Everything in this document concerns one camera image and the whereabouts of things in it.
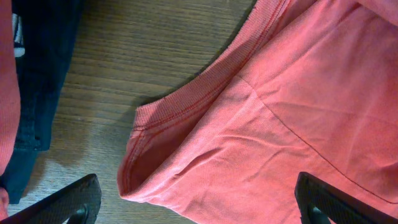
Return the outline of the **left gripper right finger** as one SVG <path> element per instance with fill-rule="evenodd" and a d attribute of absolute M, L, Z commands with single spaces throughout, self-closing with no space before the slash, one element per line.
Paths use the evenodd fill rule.
<path fill-rule="evenodd" d="M 295 198 L 302 224 L 397 224 L 397 219 L 308 172 L 300 172 Z"/>

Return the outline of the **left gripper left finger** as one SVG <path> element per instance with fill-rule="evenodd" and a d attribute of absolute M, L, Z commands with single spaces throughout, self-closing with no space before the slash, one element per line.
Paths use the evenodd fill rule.
<path fill-rule="evenodd" d="M 101 207 L 96 174 L 88 174 L 2 220 L 5 224 L 94 224 Z"/>

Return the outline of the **salmon red t-shirt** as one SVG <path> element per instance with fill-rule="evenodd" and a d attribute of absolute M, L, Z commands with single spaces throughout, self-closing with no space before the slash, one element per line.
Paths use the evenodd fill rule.
<path fill-rule="evenodd" d="M 228 48 L 138 107 L 121 198 L 198 223 L 298 223 L 308 172 L 397 216 L 397 2 L 258 0 Z"/>

